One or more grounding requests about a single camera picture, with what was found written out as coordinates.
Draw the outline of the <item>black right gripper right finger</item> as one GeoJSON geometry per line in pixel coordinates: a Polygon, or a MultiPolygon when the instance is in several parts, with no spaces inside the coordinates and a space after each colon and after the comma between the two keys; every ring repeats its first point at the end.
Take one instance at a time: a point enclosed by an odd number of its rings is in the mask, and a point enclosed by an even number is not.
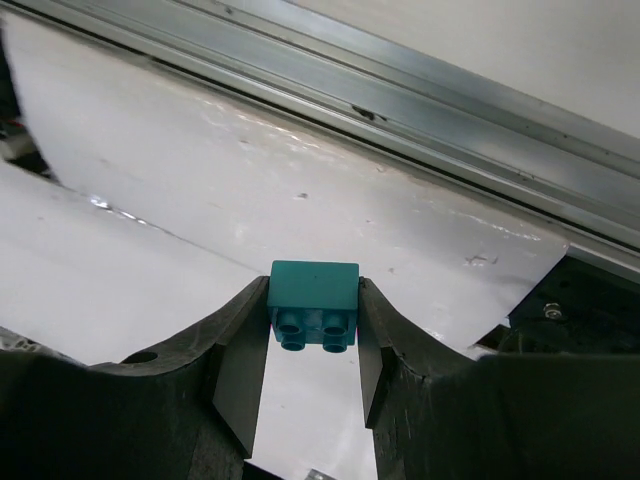
{"type": "Polygon", "coordinates": [[[381,479],[635,479],[635,355],[470,359],[359,283],[364,420],[381,479]]]}

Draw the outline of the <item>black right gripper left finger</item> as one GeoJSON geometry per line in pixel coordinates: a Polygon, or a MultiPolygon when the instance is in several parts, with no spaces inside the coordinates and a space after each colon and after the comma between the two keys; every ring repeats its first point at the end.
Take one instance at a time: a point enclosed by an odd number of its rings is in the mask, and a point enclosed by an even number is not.
{"type": "Polygon", "coordinates": [[[1,355],[5,479],[239,479],[251,456],[270,320],[259,277],[120,363],[1,355]]]}

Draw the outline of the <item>teal small lego brick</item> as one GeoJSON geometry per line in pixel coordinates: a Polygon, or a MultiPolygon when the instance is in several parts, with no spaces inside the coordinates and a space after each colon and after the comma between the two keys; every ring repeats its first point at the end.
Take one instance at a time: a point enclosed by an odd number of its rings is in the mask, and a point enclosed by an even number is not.
{"type": "Polygon", "coordinates": [[[359,280],[356,263],[275,260],[267,311],[281,347],[298,352],[320,345],[340,354],[354,345],[359,280]]]}

